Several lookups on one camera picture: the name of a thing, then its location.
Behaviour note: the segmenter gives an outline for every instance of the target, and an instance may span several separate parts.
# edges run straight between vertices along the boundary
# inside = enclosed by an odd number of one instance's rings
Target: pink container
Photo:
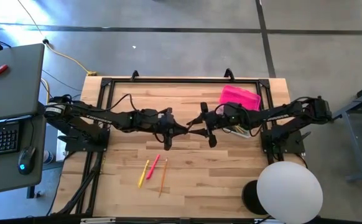
[[[261,97],[259,95],[230,85],[224,87],[220,96],[220,104],[227,102],[241,103],[247,110],[259,111],[260,101]]]

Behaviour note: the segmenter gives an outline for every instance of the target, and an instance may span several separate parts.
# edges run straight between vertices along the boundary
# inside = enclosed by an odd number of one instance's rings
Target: floor
[[[292,99],[322,95],[333,111],[362,89],[362,0],[261,0],[262,11],[259,0],[22,2],[55,49],[100,75],[220,77],[229,67],[237,77],[286,78]],[[41,42],[31,24],[17,1],[0,0],[1,41]],[[83,87],[85,72],[48,50],[44,69]],[[79,94],[42,75],[53,95]],[[343,122],[304,131],[312,132],[306,159],[324,193],[320,215],[362,222],[362,181],[345,181],[358,168]],[[26,189],[0,193],[0,219],[45,215],[59,173],[44,171],[37,200],[25,199]]]

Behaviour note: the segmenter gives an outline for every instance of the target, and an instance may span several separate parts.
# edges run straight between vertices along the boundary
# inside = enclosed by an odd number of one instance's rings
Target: wooden tabletop
[[[102,77],[86,77],[81,100],[96,105]],[[283,78],[270,78],[274,106],[289,103]],[[256,92],[254,85],[232,84]],[[225,84],[212,83],[117,83],[113,103],[131,93],[138,109],[173,108],[175,120],[185,125],[200,112],[200,102],[209,110],[218,105]],[[103,105],[106,105],[107,93]],[[126,98],[113,112],[131,111]],[[148,133],[122,133],[111,129],[108,151],[104,155],[102,174],[96,193],[95,217],[190,217],[190,218],[255,218],[241,201],[243,186],[256,180],[267,166],[259,136],[245,139],[222,130],[214,132],[218,144],[210,148],[202,136],[187,134],[173,138],[171,150]],[[150,180],[137,187],[147,159],[160,160]],[[85,152],[77,152],[65,161],[53,212],[71,199],[81,182]],[[165,158],[169,159],[163,193],[159,196]],[[287,161],[301,164],[295,155]],[[85,206],[90,197],[87,190]]]

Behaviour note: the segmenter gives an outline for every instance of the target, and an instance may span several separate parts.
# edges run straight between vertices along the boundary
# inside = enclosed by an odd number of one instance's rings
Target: computer mouse
[[[33,146],[27,146],[22,149],[18,158],[18,171],[22,175],[27,175],[32,172],[34,167],[34,157],[36,148]]]

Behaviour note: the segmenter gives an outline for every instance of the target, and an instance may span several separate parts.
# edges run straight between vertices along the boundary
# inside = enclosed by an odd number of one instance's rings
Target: red object
[[[3,71],[7,70],[7,68],[8,68],[8,65],[1,65],[0,66],[0,74],[2,74]]]
[[[220,96],[220,104],[227,102],[241,103],[247,110],[259,111],[261,97],[242,88],[226,85]]]
[[[160,157],[160,154],[158,154],[158,155],[156,156],[155,162],[154,162],[154,164],[151,166],[151,169],[149,170],[149,173],[148,173],[148,175],[146,176],[146,179],[147,179],[147,180],[149,180],[150,177],[152,176],[152,174],[154,173],[154,169],[155,169],[155,166],[156,166],[156,164],[157,164],[157,161],[159,160],[159,157]]]

